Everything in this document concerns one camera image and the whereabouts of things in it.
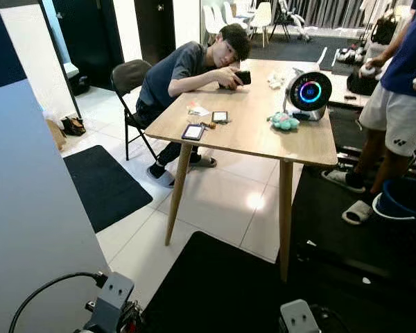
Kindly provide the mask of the seated person's right hand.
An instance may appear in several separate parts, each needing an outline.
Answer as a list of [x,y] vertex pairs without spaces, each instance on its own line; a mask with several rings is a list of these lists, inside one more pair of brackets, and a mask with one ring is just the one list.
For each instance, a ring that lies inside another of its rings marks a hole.
[[237,89],[238,86],[243,85],[243,80],[239,77],[239,67],[222,67],[217,71],[217,82],[220,86],[226,89]]

